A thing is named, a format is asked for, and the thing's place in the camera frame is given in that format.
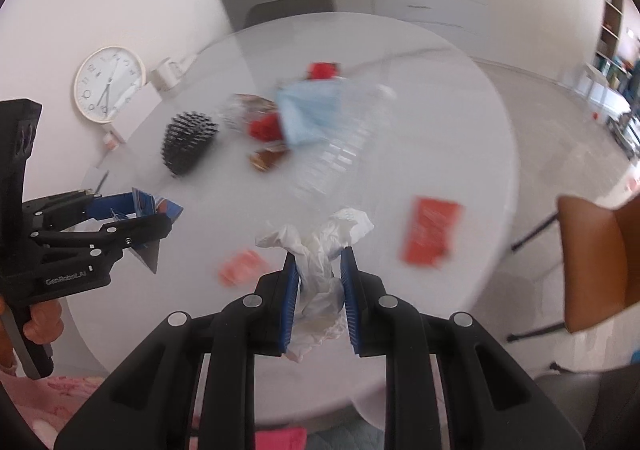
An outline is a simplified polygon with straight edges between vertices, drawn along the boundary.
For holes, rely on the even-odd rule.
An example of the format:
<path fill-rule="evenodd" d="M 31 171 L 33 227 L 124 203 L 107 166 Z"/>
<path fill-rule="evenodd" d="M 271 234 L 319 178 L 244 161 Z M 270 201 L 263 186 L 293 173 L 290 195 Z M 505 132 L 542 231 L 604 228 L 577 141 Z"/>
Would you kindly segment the left hand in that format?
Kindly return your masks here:
<path fill-rule="evenodd" d="M 63 333 L 62 306 L 58 300 L 48 300 L 30 306 L 30 320 L 24 325 L 25 336 L 37 345 L 51 344 Z M 13 344 L 4 326 L 1 327 L 1 367 L 14 374 L 16 359 Z"/>

